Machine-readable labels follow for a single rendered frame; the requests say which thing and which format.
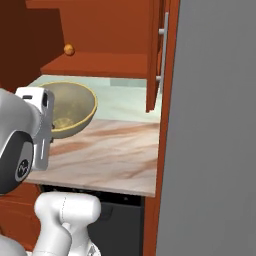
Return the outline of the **red-brown base cabinet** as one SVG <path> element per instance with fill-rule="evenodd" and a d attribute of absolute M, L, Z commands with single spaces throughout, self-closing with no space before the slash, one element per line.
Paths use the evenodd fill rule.
<path fill-rule="evenodd" d="M 0 196 L 0 234 L 32 251 L 40 233 L 34 203 L 41 194 L 38 185 L 22 183 L 14 191 Z"/>

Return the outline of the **small orange ball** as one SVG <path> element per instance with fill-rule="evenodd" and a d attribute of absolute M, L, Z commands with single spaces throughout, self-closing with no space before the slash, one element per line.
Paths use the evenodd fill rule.
<path fill-rule="evenodd" d="M 71 44 L 66 44 L 64 46 L 64 53 L 67 56 L 72 56 L 75 53 L 75 49 L 74 49 L 74 47 Z"/>

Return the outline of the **grey fridge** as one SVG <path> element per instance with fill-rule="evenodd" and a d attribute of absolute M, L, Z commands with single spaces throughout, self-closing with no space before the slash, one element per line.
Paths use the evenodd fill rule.
<path fill-rule="evenodd" d="M 156 256 L 256 256 L 256 0 L 181 0 Z"/>

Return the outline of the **black dishwasher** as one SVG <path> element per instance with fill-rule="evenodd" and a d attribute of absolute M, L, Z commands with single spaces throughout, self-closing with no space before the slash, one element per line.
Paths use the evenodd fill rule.
<path fill-rule="evenodd" d="M 141 196 L 41 185 L 42 192 L 74 192 L 96 196 L 99 219 L 88 226 L 102 256 L 142 256 L 144 198 Z"/>

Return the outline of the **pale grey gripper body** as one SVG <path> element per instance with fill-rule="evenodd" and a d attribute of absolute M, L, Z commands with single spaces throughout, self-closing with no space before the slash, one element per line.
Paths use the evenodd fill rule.
<path fill-rule="evenodd" d="M 52 140 L 54 94 L 45 88 L 35 88 L 33 104 L 39 112 L 39 125 L 34 138 L 33 170 L 46 170 Z"/>

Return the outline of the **red-brown cabinet door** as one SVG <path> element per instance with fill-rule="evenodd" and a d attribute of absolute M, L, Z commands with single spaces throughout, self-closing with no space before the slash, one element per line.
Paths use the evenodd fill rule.
<path fill-rule="evenodd" d="M 164 28 L 166 0 L 149 0 L 149 32 L 147 52 L 146 111 L 155 108 L 160 85 L 162 36 L 159 30 Z"/>

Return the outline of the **olive bowl with yellow rim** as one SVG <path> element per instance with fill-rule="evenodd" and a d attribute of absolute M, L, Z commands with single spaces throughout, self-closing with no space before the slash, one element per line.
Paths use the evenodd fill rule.
<path fill-rule="evenodd" d="M 98 107 L 95 92 L 76 82 L 56 81 L 42 84 L 54 94 L 54 139 L 64 139 L 81 132 L 92 121 Z"/>

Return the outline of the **red-brown open wall cabinet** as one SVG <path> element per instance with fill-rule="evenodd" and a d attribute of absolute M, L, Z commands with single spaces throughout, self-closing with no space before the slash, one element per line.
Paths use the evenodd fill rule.
<path fill-rule="evenodd" d="M 146 78 L 149 0 L 26 0 L 29 9 L 57 9 L 62 53 L 41 68 L 44 74 Z"/>

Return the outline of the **red-brown tall side panel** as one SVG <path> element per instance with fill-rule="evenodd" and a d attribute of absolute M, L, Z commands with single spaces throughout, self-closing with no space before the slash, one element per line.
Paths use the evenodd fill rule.
<path fill-rule="evenodd" d="M 158 222 L 162 193 L 164 161 L 167 144 L 167 131 L 172 90 L 173 66 L 176 50 L 176 37 L 180 0 L 166 0 L 165 13 L 169 13 L 168 38 L 166 45 L 165 75 L 162 91 L 162 107 L 159 130 L 158 159 L 155 192 L 153 197 L 144 200 L 143 256 L 156 256 Z"/>

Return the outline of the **dark red-brown cabinet panel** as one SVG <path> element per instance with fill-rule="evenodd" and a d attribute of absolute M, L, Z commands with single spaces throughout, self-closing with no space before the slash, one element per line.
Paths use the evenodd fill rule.
<path fill-rule="evenodd" d="M 57 9 L 28 9 L 25 0 L 0 0 L 0 88 L 14 92 L 63 53 Z"/>

